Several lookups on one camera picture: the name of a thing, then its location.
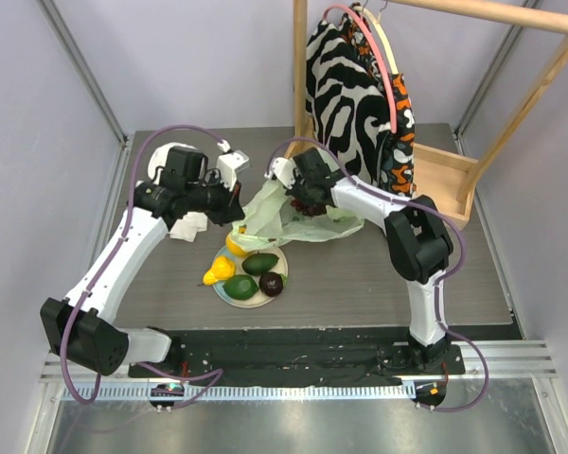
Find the red fake grape bunch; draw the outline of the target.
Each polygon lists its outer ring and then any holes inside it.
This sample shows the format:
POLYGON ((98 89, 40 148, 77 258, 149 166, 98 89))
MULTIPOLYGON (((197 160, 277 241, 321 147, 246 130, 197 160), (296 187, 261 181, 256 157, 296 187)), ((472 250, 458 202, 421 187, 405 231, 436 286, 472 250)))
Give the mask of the red fake grape bunch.
POLYGON ((306 204, 299 199, 293 199, 291 201, 291 207, 296 210, 297 213, 305 217, 319 217, 327 213, 327 207, 321 203, 310 203, 306 204))

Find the light green plastic bag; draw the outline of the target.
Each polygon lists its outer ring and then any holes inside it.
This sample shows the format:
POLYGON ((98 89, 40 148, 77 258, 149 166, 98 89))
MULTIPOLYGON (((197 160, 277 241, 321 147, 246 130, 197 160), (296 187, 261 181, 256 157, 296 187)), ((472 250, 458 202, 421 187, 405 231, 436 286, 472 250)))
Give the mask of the light green plastic bag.
POLYGON ((292 241, 321 243, 345 238, 364 227, 364 219, 347 210, 327 207, 325 214, 310 217, 293 208, 292 202, 284 186, 266 181, 243 207, 245 218, 232 223, 231 239, 253 252, 292 241))

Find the yellow fake apple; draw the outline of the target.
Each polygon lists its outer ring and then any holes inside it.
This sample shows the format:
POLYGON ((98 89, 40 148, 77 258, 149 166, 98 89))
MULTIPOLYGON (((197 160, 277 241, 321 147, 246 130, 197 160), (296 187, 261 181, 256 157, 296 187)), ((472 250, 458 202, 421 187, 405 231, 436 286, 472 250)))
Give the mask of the yellow fake apple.
POLYGON ((244 234, 246 231, 246 226, 234 228, 225 239, 225 247, 228 252, 233 254, 235 257, 243 258, 250 254, 249 251, 244 250, 238 243, 236 243, 232 237, 234 233, 244 234))

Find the yellow fake pear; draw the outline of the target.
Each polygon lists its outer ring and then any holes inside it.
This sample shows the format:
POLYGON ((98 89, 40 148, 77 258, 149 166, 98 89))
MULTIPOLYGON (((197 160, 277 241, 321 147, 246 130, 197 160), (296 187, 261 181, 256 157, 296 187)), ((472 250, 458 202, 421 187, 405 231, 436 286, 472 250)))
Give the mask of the yellow fake pear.
POLYGON ((213 286, 219 282, 226 281, 233 277, 236 271, 237 265, 234 260, 225 255, 219 255, 204 274, 201 286, 213 286))

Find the green fake avocado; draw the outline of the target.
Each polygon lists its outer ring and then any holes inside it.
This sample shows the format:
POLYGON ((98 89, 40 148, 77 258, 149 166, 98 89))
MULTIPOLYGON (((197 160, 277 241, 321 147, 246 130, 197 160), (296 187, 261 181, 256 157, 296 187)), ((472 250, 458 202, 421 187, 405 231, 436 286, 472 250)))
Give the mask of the green fake avocado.
POLYGON ((242 269, 251 276, 260 276, 271 271, 279 262, 279 256, 274 253, 254 253, 247 256, 241 263, 242 269))

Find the dark purple fake mangosteen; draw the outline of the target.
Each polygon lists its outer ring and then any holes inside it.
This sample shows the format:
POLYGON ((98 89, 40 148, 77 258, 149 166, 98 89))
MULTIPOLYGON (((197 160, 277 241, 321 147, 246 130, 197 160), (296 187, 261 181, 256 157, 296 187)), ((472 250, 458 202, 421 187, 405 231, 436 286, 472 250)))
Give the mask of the dark purple fake mangosteen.
POLYGON ((258 280, 259 289, 268 297, 282 293, 287 284, 287 276, 273 271, 263 273, 258 280))

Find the green fake lime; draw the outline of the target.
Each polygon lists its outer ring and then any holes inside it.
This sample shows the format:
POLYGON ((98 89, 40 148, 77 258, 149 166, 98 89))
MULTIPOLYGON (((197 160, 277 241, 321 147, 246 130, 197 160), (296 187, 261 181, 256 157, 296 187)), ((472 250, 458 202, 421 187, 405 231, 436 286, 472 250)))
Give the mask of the green fake lime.
POLYGON ((226 280, 222 289, 233 300, 247 301, 253 298, 259 291, 255 279, 247 274, 236 274, 226 280))

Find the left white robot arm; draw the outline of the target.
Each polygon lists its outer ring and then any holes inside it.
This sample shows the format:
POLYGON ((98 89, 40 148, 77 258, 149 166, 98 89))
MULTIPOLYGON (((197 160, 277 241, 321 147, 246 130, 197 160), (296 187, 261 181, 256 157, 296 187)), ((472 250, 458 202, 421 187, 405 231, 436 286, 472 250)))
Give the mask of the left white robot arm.
POLYGON ((149 362, 160 376, 176 375, 183 355, 166 331, 119 330, 113 321, 145 260, 185 215, 203 214, 220 226, 243 219, 239 174, 249 165, 241 151, 228 150, 209 166, 192 146, 158 148, 147 180, 136 182, 131 206, 97 261, 62 299, 42 305, 50 350, 102 376, 138 361, 149 362))

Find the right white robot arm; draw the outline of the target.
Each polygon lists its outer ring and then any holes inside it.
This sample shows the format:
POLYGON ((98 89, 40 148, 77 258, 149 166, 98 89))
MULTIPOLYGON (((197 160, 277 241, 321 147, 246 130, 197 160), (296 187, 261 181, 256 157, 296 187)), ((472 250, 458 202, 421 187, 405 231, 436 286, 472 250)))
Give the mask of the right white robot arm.
POLYGON ((433 201, 388 195, 342 169, 332 169, 317 148, 292 159, 274 159, 269 174, 308 207, 341 208, 383 230, 390 262, 408 289, 410 365, 422 374, 438 367, 450 348, 443 280, 453 243, 433 201))

